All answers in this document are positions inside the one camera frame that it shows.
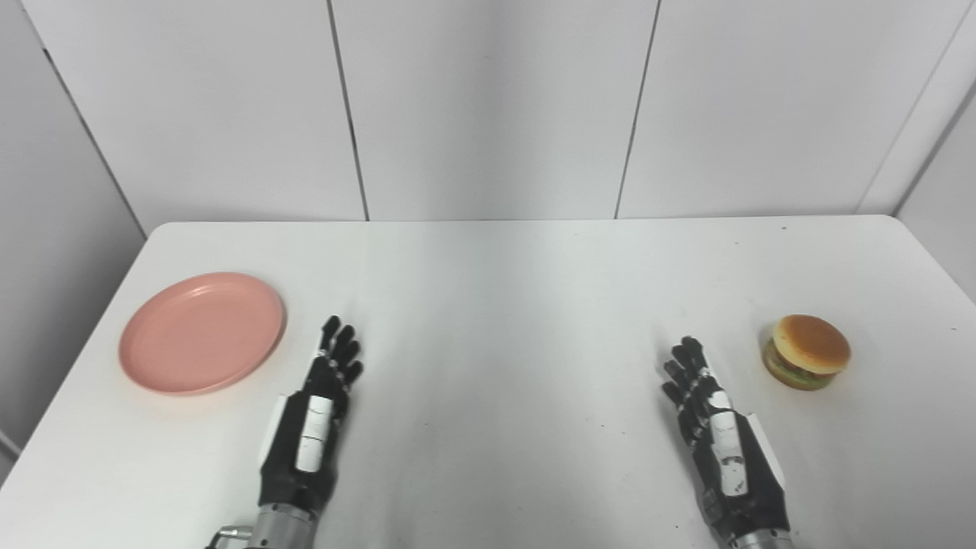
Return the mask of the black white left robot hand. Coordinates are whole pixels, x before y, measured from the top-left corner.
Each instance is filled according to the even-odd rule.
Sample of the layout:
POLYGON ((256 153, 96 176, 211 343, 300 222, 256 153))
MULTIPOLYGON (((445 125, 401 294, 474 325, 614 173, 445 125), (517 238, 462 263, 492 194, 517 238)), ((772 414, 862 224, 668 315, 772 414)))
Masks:
POLYGON ((259 505, 290 505, 315 517, 327 507, 352 387, 364 371, 360 351, 355 328, 329 317, 303 385, 284 400, 259 470, 259 505))

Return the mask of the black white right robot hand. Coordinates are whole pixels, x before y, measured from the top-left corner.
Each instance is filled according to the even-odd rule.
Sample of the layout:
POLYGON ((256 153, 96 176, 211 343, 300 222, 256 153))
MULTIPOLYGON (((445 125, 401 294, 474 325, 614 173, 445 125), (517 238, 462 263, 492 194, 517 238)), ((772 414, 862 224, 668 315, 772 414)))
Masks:
POLYGON ((661 389, 701 482, 705 522, 728 548, 794 548, 785 490, 750 418, 732 404, 703 345, 683 337, 663 364, 661 389))

